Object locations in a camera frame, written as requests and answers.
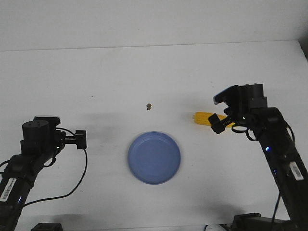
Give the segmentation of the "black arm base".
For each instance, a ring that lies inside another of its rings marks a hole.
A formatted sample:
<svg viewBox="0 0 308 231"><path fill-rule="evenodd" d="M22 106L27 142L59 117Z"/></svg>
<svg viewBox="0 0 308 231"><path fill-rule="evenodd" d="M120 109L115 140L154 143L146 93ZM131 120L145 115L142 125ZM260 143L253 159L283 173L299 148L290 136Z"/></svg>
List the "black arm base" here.
<svg viewBox="0 0 308 231"><path fill-rule="evenodd" d="M259 213L234 216L231 231L298 231L299 227L290 220L262 217Z"/></svg>
<svg viewBox="0 0 308 231"><path fill-rule="evenodd" d="M63 231L61 223L38 223L31 231Z"/></svg>

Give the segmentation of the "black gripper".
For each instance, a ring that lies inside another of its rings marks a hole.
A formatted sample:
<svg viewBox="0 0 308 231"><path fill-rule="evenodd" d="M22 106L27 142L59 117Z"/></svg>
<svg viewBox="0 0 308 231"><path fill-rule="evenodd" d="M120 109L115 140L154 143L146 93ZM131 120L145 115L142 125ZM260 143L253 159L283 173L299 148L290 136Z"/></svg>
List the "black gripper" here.
<svg viewBox="0 0 308 231"><path fill-rule="evenodd" d="M208 118L208 122L210 123L212 130L216 134L224 132L227 126L232 127L235 124L234 120L230 115L225 116L223 119L220 119L217 114L211 115Z"/></svg>
<svg viewBox="0 0 308 231"><path fill-rule="evenodd" d="M74 144L78 150L85 150L87 148L87 132L85 130L76 130L71 136L67 135L66 130L56 130L55 139L57 148L62 150L66 144Z"/></svg>

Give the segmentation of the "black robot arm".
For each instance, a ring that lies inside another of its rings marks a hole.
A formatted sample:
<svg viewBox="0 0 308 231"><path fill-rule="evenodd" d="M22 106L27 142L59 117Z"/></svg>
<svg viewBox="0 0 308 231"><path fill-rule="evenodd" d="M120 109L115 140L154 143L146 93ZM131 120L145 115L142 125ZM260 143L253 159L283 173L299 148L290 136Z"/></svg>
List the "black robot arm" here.
<svg viewBox="0 0 308 231"><path fill-rule="evenodd" d="M56 116L36 116L22 125L21 153L1 163L5 169L0 173L0 229L13 231L16 228L30 190L40 171L51 167L56 156L67 144L86 151L86 131L71 132L60 128Z"/></svg>
<svg viewBox="0 0 308 231"><path fill-rule="evenodd" d="M262 84L233 85L213 98L214 104L224 102L226 118L209 117L217 134L226 126L245 127L258 141L271 169L290 221L285 227L272 230L306 231L308 229L308 172L295 147L294 134L281 112L268 107Z"/></svg>

